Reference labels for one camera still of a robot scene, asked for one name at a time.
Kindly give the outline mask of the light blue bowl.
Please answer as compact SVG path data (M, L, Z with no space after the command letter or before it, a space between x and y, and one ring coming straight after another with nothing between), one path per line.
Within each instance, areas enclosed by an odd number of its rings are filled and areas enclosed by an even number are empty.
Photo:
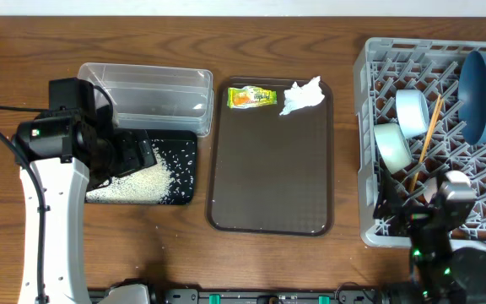
M396 112L398 124L405 138L414 138L428 131L429 109L421 91L398 90Z

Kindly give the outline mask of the white napkin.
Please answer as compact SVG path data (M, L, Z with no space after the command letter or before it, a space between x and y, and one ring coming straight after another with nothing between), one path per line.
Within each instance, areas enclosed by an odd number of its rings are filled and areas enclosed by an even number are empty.
M294 82L290 89L285 90L283 110L280 116L287 116L292 111L297 111L304 107L317 106L325 98L320 87L321 77L316 76L307 84L299 86Z

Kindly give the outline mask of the yellow green snack wrapper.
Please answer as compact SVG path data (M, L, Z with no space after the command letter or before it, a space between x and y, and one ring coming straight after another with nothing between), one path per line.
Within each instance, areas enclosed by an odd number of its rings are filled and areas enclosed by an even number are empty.
M247 85L243 88L228 88L227 106L231 109L248 109L276 105L277 93L261 87Z

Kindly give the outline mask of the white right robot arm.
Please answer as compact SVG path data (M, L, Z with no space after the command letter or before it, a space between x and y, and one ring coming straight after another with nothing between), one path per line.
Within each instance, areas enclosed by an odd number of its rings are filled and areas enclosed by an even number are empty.
M452 248L449 233L465 223L475 193L465 182L441 173L429 205L404 203L389 171L382 174L373 217L392 219L411 242L409 280L382 287L375 303L486 303L486 252Z

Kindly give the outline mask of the dark blue plate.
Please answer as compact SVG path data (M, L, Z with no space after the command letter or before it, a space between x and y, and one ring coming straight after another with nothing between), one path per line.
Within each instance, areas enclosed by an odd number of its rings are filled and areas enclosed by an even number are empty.
M472 51L465 59L458 87L462 136L470 145L486 143L486 53Z

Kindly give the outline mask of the white pink cup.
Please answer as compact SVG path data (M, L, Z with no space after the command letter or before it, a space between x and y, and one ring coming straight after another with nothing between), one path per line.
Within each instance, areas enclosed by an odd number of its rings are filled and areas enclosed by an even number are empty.
M445 173L445 179L450 182L464 182L468 186L471 185L469 177L462 171L447 171ZM430 203L432 198L438 192L437 178L432 177L424 183L424 199L427 203Z

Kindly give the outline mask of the mint green cup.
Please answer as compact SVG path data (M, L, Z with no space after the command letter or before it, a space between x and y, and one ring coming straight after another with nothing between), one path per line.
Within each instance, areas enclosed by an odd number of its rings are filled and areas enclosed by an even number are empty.
M395 174L412 163L408 142L396 123L374 126L375 141L381 158L391 174Z

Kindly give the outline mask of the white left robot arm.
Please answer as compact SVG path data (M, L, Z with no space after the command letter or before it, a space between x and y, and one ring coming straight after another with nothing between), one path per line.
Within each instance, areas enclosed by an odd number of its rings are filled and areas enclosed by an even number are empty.
M84 272L86 193L150 167L145 130L117 129L111 116L44 111L19 124L13 145L25 163L21 303L90 303Z

